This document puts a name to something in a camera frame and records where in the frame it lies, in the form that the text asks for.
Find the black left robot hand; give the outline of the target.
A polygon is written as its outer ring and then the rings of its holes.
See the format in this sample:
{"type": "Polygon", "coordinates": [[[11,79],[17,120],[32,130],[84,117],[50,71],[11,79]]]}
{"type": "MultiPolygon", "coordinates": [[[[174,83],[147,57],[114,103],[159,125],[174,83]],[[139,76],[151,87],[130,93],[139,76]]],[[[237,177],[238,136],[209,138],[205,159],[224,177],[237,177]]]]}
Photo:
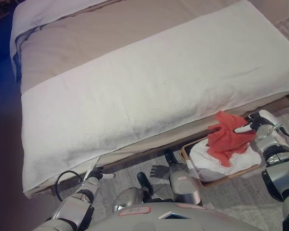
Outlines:
{"type": "Polygon", "coordinates": [[[103,170],[104,170],[104,167],[99,166],[99,167],[95,167],[91,171],[87,171],[84,177],[84,181],[93,184],[95,181],[99,181],[101,179],[109,180],[109,179],[113,179],[116,177],[114,173],[104,173],[103,170]]]}

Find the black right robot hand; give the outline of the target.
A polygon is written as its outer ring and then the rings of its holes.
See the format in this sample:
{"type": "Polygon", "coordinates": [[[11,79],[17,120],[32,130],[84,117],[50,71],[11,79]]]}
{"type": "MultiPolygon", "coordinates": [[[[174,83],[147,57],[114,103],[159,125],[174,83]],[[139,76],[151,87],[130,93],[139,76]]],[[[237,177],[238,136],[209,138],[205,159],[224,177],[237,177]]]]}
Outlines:
{"type": "Polygon", "coordinates": [[[247,124],[234,129],[234,133],[239,134],[239,133],[244,133],[248,131],[257,131],[259,127],[263,125],[271,125],[271,126],[277,126],[280,124],[278,119],[271,114],[270,112],[266,110],[260,110],[255,113],[249,114],[247,117],[247,124]]]}

